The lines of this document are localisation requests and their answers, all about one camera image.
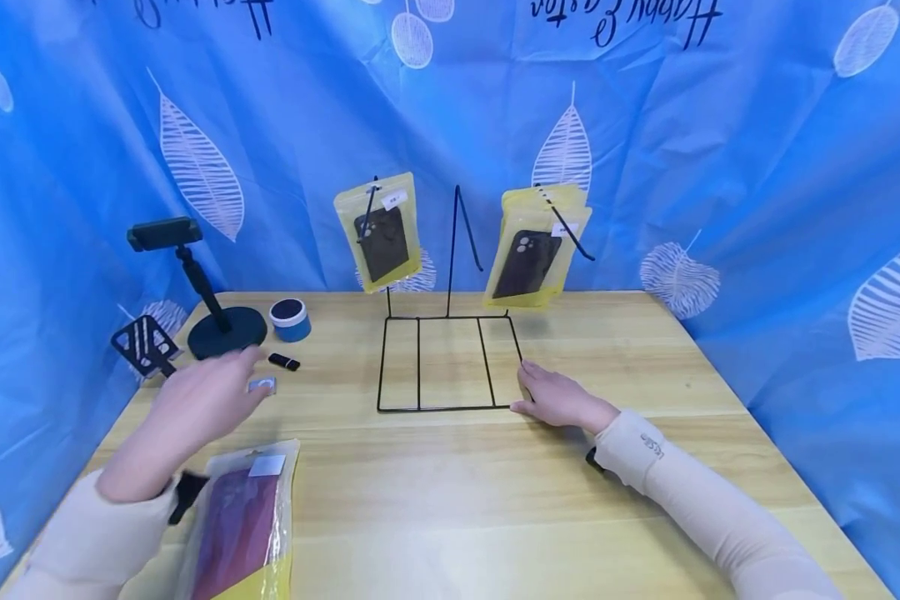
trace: phone case packaging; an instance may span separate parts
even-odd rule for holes
[[[500,245],[483,294],[484,305],[540,310],[563,291],[577,248],[553,208],[580,239],[592,213],[584,206],[586,201],[576,185],[504,194]]]
[[[376,188],[364,227],[372,186]],[[334,198],[334,207],[364,291],[382,290],[420,272],[417,194],[410,172],[342,192]]]
[[[210,459],[174,600],[290,600],[299,448],[291,440]]]

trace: hand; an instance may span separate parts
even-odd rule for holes
[[[546,371],[536,362],[523,361],[516,378],[536,400],[511,404],[511,410],[520,415],[537,418],[558,428],[573,425],[597,435],[620,414],[607,400],[593,396],[570,377]]]
[[[97,491],[116,503],[158,497],[193,454],[231,433],[267,396],[267,386],[247,391],[253,366],[262,358],[253,346],[171,375],[147,418],[103,469]]]
[[[174,373],[153,399],[138,433],[191,454],[232,433],[269,392],[267,386],[247,391],[253,367],[263,358],[262,350],[251,346]]]

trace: wooden table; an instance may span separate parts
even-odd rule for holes
[[[266,314],[276,294],[223,294]],[[732,598],[720,573],[650,502],[589,467],[578,431],[507,410],[379,415],[384,295],[302,295],[312,335],[265,349],[301,361],[261,367],[277,393],[234,434],[192,460],[299,438],[293,484],[293,600]],[[443,295],[394,295],[394,314],[439,315]],[[454,313],[484,314],[478,295]],[[200,306],[179,335],[206,314]],[[770,509],[848,598],[890,598],[679,323],[641,292],[565,294],[552,310],[513,318],[525,358],[651,418],[674,443]],[[505,320],[482,322],[501,402],[520,398]],[[387,335],[385,406],[416,404],[417,322]],[[474,321],[422,322],[424,406],[489,402]],[[188,356],[177,360],[185,365]],[[147,414],[148,382],[101,444],[103,465]],[[125,598],[160,598],[185,528]]]

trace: red phone case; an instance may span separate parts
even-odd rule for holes
[[[212,486],[192,600],[211,600],[268,562],[279,475],[222,475]]]

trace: arm sleeve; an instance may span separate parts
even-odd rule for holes
[[[770,512],[635,412],[597,435],[600,466],[651,498],[713,560],[741,600],[837,600],[827,574]]]
[[[158,553],[177,506],[177,481],[153,500],[111,504],[97,492],[100,473],[73,486],[7,600],[116,600]]]

